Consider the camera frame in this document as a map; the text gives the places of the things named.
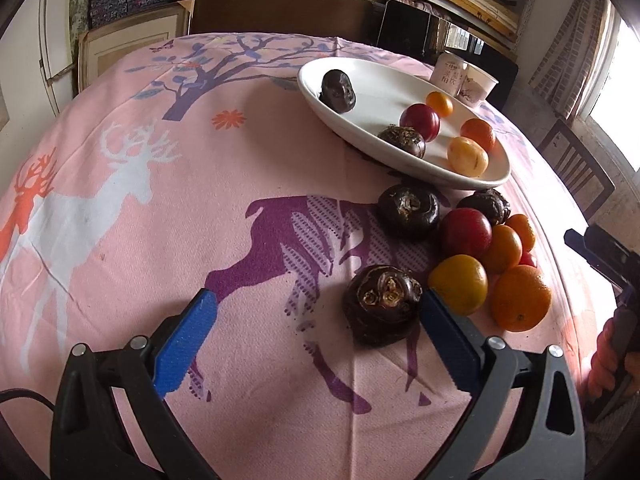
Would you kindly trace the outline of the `person's right hand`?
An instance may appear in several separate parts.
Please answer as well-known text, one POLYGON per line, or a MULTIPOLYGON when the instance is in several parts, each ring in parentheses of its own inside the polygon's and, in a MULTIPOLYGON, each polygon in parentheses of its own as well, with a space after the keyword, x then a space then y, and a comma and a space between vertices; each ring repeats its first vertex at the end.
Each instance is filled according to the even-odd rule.
MULTIPOLYGON (((590 401, 600 398, 605 391, 615 388, 615 372, 620 359, 614 351, 611 340, 614 334, 614 320, 604 324, 597 339, 597 351, 591 359, 591 370, 587 378, 587 396, 590 401)), ((623 398, 630 398, 639 391, 639 353, 629 352, 625 358, 625 370, 631 377, 623 398)))

